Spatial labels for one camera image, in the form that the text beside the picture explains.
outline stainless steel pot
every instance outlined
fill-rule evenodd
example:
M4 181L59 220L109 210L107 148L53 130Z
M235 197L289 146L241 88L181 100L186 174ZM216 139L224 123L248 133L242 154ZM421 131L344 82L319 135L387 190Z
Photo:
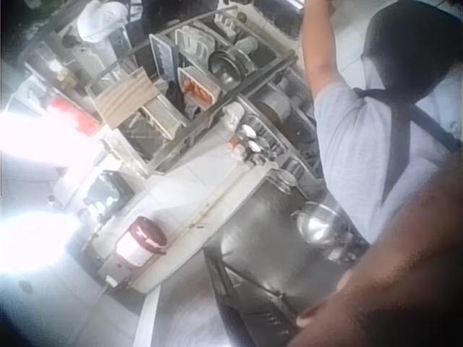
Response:
M308 244L326 248L345 234L343 218L339 214L341 208L337 202L326 204L330 201L334 199L326 196L320 202L306 202L300 211L292 214L299 233Z

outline kitchen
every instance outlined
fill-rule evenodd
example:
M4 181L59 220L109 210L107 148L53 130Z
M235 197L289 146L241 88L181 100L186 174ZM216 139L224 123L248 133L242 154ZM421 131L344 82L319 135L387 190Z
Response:
M358 14L334 1L339 5L332 14L339 68L353 86L365 83L358 78L362 30L378 4L367 5L363 18L353 18ZM87 111L97 111L105 124L94 137L98 153L85 165L70 166L54 196L66 211L85 210L82 252L98 266L98 275L110 287L147 296L134 346L234 346L236 341L238 346L246 346L245 341L284 346L296 333L295 316L330 293L368 247L324 189L299 38L264 14L246 5L174 24L105 66L85 86L93 99L85 105L95 105ZM182 41L182 35L190 38ZM189 46L192 41L195 47ZM101 111L109 107L98 98L105 90L117 93L128 77L152 78L134 68L140 62L132 55L144 48L152 51L163 80L156 80L149 100L137 105L143 112L118 118L114 107ZM168 64L159 51L163 48L171 53ZM211 66L214 59L217 68ZM186 78L172 73L172 67L183 69ZM168 92L179 94L167 82L181 78L182 92L196 97L190 113L186 105L174 104L175 97L167 98ZM203 89L189 90L185 81ZM156 118L160 109L169 116ZM153 134L162 140L144 141ZM108 215L102 213L106 206L98 207L108 202L107 187L102 199L97 194L88 205L84 202L98 180L127 198ZM121 189L121 182L127 187ZM298 230L313 215L336 226L336 233L325 228L325 244L317 244L310 231ZM138 243L133 247L135 238L127 231L139 216L166 236L162 244L154 240L158 254ZM125 249L123 254L118 248ZM182 327L173 319L198 322L195 312L208 320ZM268 335L271 330L277 337Z

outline metal bowl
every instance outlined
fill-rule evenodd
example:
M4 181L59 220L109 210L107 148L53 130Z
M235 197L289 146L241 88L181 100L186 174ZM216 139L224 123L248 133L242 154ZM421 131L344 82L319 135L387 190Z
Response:
M324 248L335 244L344 229L338 213L317 202L307 202L294 215L302 238L316 247Z

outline plastic container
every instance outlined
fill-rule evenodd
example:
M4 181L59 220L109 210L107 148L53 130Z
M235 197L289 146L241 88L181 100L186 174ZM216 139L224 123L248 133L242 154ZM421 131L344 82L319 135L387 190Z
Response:
M216 41L212 36L188 25L175 30L175 44L205 67L208 65L209 56L216 49Z
M196 67L180 67L177 71L180 89L184 94L191 96L202 110L206 110L216 103L221 89L206 74L203 74Z

